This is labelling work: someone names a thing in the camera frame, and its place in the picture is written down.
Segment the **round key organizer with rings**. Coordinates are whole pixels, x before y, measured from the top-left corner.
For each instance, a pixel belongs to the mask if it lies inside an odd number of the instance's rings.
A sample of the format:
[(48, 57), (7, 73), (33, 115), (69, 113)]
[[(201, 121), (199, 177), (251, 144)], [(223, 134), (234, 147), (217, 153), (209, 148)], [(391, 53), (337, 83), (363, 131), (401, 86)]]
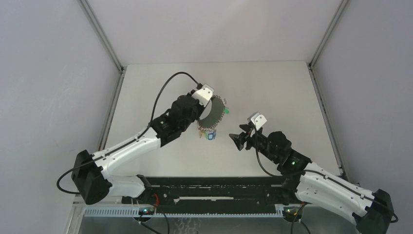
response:
[(212, 96), (207, 106), (210, 106), (209, 113), (197, 120), (197, 128), (203, 133), (215, 131), (227, 109), (226, 100), (217, 95)]

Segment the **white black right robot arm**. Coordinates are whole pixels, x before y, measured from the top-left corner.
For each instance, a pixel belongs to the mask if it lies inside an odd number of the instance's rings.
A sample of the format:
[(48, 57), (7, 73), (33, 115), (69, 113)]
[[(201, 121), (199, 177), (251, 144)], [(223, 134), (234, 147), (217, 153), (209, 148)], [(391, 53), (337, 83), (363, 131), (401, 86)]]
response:
[(277, 165), (286, 180), (282, 198), (286, 203), (299, 200), (335, 213), (355, 225), (361, 234), (385, 234), (389, 225), (399, 221), (390, 195), (373, 192), (352, 184), (321, 168), (310, 158), (292, 148), (281, 131), (265, 136), (252, 123), (241, 124), (240, 134), (230, 134), (238, 150), (255, 149)]

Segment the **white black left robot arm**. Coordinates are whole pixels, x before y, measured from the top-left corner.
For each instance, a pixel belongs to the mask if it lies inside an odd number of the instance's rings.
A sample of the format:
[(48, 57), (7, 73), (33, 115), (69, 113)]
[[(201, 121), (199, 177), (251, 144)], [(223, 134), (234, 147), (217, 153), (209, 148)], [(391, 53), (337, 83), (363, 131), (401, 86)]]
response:
[(71, 178), (87, 205), (108, 196), (133, 197), (140, 203), (151, 200), (152, 190), (143, 175), (118, 176), (122, 166), (150, 151), (176, 140), (194, 122), (201, 133), (214, 131), (227, 112), (226, 100), (213, 95), (208, 115), (201, 118), (205, 106), (195, 95), (182, 95), (145, 130), (108, 149), (77, 154)]

